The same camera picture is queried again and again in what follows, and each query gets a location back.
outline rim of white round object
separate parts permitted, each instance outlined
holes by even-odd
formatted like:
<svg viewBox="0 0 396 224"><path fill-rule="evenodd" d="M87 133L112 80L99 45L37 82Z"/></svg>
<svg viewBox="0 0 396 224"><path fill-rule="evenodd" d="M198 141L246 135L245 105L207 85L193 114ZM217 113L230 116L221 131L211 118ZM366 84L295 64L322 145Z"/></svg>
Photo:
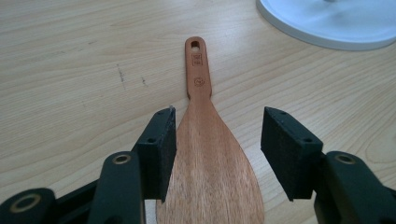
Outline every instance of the rim of white round object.
<svg viewBox="0 0 396 224"><path fill-rule="evenodd" d="M277 29L330 49L379 49L396 41L396 0L257 0Z"/></svg>

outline wooden spatula handle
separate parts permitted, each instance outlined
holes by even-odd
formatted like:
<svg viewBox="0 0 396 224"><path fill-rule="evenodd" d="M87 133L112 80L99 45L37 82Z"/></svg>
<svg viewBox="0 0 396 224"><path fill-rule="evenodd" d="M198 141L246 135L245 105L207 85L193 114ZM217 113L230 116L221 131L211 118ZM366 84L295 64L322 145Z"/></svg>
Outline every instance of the wooden spatula handle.
<svg viewBox="0 0 396 224"><path fill-rule="evenodd" d="M194 36L186 40L187 94L189 99L210 99L209 65L207 62L205 41Z"/></svg>

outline brown wooden utensil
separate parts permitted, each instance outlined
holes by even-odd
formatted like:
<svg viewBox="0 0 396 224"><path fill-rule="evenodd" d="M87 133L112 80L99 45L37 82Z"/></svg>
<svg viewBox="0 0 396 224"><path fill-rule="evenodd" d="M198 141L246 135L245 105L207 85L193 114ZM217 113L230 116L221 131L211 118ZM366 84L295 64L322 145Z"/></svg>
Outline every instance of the brown wooden utensil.
<svg viewBox="0 0 396 224"><path fill-rule="evenodd" d="M205 41L186 41L190 104L177 129L177 155L158 223L263 223L262 195L242 148L210 101Z"/></svg>

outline light wood tabletop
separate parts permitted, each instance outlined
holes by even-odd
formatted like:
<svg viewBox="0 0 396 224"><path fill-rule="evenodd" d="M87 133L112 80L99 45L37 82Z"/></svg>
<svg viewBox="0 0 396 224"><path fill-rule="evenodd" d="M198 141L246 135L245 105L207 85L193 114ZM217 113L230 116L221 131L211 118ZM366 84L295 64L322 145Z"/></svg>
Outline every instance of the light wood tabletop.
<svg viewBox="0 0 396 224"><path fill-rule="evenodd" d="M341 51L269 24L254 0L0 2L0 203L25 189L57 197L98 178L152 115L186 111L184 42L206 42L212 102L250 161L265 223L317 223L290 203L261 152L265 106L362 158L396 189L396 44ZM146 201L148 223L155 202Z"/></svg>

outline wood grain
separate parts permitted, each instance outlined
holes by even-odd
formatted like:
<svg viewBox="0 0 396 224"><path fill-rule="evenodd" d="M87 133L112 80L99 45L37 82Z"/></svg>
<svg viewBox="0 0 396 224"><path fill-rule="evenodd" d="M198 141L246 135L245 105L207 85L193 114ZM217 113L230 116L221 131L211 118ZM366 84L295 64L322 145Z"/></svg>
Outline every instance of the wood grain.
<svg viewBox="0 0 396 224"><path fill-rule="evenodd" d="M205 41L186 41L190 103L177 129L177 156L158 223L263 223L256 176L210 101Z"/></svg>
<svg viewBox="0 0 396 224"><path fill-rule="evenodd" d="M0 1L0 203L65 195L129 150L159 109L187 110L185 40L210 49L212 102L257 176L265 223L317 223L260 151L262 111L291 113L325 152L361 157L396 189L396 45L349 52L279 32L254 0ZM148 201L148 223L155 202Z"/></svg>

